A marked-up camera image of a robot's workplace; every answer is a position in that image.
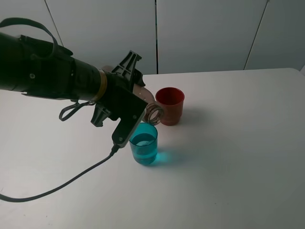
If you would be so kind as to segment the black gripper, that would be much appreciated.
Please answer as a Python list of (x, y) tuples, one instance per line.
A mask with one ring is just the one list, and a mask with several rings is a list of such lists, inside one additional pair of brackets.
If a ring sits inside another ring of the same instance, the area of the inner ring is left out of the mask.
[(106, 78), (104, 95), (96, 102), (91, 123), (95, 127), (103, 127), (103, 121), (107, 118), (112, 121), (119, 119), (114, 114), (114, 107), (123, 96), (133, 94), (135, 84), (142, 86), (142, 73), (136, 69), (136, 64), (142, 57), (133, 51), (111, 71), (103, 73)]

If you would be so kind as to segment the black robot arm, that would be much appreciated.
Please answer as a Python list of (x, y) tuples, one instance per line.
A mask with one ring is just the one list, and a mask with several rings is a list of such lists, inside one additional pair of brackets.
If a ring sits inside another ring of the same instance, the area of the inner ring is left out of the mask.
[(62, 121), (83, 106), (94, 105), (91, 123), (106, 118), (125, 123), (139, 120), (146, 102), (133, 94), (133, 82), (116, 73), (104, 73), (73, 58), (63, 47), (27, 36), (0, 36), (0, 87), (26, 96), (71, 100), (60, 113)]

